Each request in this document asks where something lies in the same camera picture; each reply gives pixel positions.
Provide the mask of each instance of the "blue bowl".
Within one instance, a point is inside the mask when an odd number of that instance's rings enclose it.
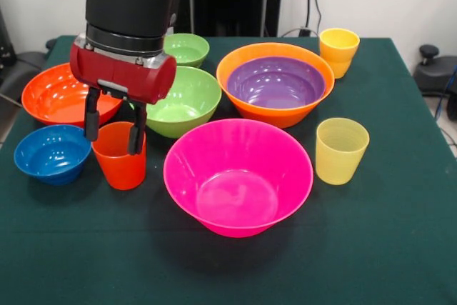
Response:
[[[91,143],[83,129],[51,125],[32,132],[18,144],[14,163],[44,183],[66,185],[79,176],[90,152]]]

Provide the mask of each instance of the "white wall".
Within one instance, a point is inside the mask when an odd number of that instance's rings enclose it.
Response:
[[[17,51],[44,50],[44,42],[84,30],[85,0],[0,0]],[[361,36],[389,36],[411,68],[422,43],[457,54],[456,0],[319,0],[321,28],[341,26]],[[316,26],[313,9],[311,26]],[[306,0],[283,0],[279,33],[304,24]]]
[[[44,51],[46,40],[84,30],[85,0],[0,0],[18,52]]]
[[[421,44],[457,54],[457,0],[319,0],[319,5],[321,29],[338,26],[360,36],[391,37],[410,70]],[[317,12],[311,11],[310,26],[316,28]],[[279,34],[305,21],[306,0],[282,0]]]

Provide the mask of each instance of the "cup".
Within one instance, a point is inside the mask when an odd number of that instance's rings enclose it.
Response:
[[[346,29],[333,28],[321,32],[321,57],[333,70],[335,79],[342,78],[348,71],[359,44],[360,38],[357,34]]]
[[[351,180],[370,142],[368,131],[356,121],[330,118],[316,131],[316,173],[331,185]]]
[[[140,154],[129,155],[129,135],[132,123],[117,121],[99,130],[99,138],[92,143],[101,170],[114,189],[134,189],[146,177],[146,134]]]

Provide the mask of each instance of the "yellow cup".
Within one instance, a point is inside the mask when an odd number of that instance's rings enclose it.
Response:
[[[321,32],[321,57],[333,70],[335,79],[342,78],[348,71],[359,44],[360,38],[357,34],[346,29],[333,28]]]
[[[330,118],[317,127],[316,173],[322,181],[342,185],[351,180],[370,142],[356,121]]]

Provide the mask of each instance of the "orange bowl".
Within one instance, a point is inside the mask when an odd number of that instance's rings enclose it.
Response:
[[[236,68],[250,60],[269,56],[289,57],[312,65],[322,74],[326,82],[326,89],[323,96],[305,106],[292,109],[269,109],[251,105],[229,93],[227,90],[227,81]],[[293,44],[273,42],[250,44],[232,51],[217,66],[216,78],[222,90],[238,109],[240,115],[247,119],[264,121],[279,128],[288,128],[305,118],[312,109],[330,94],[335,85],[335,76],[330,66],[319,55],[300,46],[294,46]]]
[[[70,64],[61,64],[35,76],[22,91],[22,105],[35,119],[45,124],[84,126],[84,107],[88,86],[77,81]],[[100,95],[97,109],[100,124],[106,123],[122,100]]]

